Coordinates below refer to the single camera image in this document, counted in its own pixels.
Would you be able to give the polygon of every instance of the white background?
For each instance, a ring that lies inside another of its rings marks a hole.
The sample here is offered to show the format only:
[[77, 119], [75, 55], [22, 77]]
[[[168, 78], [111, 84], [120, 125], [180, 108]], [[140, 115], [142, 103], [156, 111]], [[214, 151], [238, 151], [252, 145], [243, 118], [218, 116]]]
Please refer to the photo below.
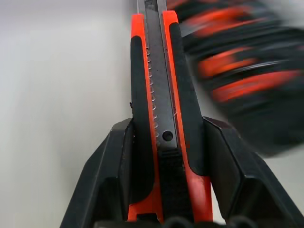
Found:
[[[303, 1], [268, 2], [304, 25]], [[134, 7], [0, 0], [0, 227], [59, 227], [84, 163], [113, 124], [132, 116]], [[199, 89], [198, 97], [203, 115], [219, 117]], [[267, 160], [302, 212], [303, 149]]]

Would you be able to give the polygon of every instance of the black textured grip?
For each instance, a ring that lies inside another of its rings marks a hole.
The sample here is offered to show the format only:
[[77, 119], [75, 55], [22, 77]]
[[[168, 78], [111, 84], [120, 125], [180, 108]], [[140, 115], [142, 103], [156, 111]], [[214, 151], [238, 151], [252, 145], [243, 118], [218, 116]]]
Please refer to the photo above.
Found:
[[181, 216], [193, 221], [182, 152], [170, 150], [158, 154], [164, 219]]
[[172, 23], [169, 26], [169, 30], [188, 163], [194, 173], [205, 176], [208, 175], [208, 168], [206, 153], [204, 152], [203, 120], [201, 118], [200, 106], [189, 75], [178, 23]]
[[131, 39], [131, 89], [135, 129], [132, 160], [131, 203], [145, 199], [154, 184], [153, 151], [143, 59], [139, 36]]

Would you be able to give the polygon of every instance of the white wall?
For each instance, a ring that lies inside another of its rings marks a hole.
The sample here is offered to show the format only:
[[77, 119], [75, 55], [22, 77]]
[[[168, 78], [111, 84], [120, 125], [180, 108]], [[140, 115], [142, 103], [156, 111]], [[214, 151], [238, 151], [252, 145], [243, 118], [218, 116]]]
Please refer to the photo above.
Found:
[[[287, 18], [304, 17], [302, 1], [281, 1], [272, 2], [290, 7]], [[0, 1], [0, 227], [59, 227], [85, 161], [114, 123], [131, 117], [133, 7]], [[268, 164], [304, 212], [302, 150]]]

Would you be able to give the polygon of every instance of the red and black object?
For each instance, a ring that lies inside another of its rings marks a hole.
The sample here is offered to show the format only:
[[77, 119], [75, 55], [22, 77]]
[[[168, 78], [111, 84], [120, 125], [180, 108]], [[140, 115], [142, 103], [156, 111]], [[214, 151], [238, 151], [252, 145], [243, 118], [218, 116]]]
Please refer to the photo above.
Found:
[[[134, 123], [139, 123], [139, 121], [141, 123], [141, 126], [135, 126], [135, 132], [145, 125], [146, 133], [150, 134], [151, 139], [149, 144], [144, 143], [138, 151], [141, 153], [150, 151], [150, 157], [153, 159], [148, 159], [146, 153], [135, 158], [135, 161], [138, 159], [138, 166], [134, 164], [133, 170], [134, 176], [138, 178], [134, 180], [140, 184], [135, 183], [136, 187], [131, 191], [132, 202], [128, 220], [143, 219], [143, 214], [155, 215], [160, 222], [174, 215], [182, 216], [190, 221], [212, 220], [211, 186], [205, 165], [207, 158], [204, 152], [203, 120], [190, 77], [187, 77], [187, 80], [184, 77], [188, 71], [176, 14], [173, 11], [164, 12], [163, 24], [168, 49], [169, 80], [172, 88], [170, 93], [179, 145], [174, 150], [162, 150], [156, 145], [154, 120], [157, 118], [153, 112], [153, 93], [151, 94], [144, 21], [143, 15], [135, 15], [131, 40], [133, 119]], [[139, 137], [147, 139], [142, 131], [138, 134], [140, 134]], [[147, 150], [147, 145], [151, 145], [150, 150]], [[142, 174], [145, 167], [143, 161], [149, 162], [148, 167], [154, 164], [153, 178], [147, 178]], [[133, 195], [138, 196], [138, 192], [146, 192], [145, 197], [142, 194], [139, 194], [142, 197], [133, 197]]]
[[304, 142], [303, 32], [258, 0], [169, 3], [199, 81], [244, 140], [266, 157]]
[[[134, 15], [133, 118], [116, 124], [86, 162], [61, 228], [304, 227], [300, 211], [237, 132], [201, 117], [176, 14], [164, 11], [162, 18], [178, 147], [162, 150], [157, 143], [145, 19]], [[212, 222], [210, 181], [227, 225]]]

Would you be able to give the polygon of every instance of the blurred object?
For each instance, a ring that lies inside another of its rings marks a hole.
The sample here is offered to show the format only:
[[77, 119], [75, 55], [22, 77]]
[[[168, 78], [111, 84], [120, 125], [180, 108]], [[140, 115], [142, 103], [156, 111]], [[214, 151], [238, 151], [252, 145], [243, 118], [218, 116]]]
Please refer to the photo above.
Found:
[[257, 0], [168, 1], [203, 88], [260, 154], [304, 141], [303, 32]]

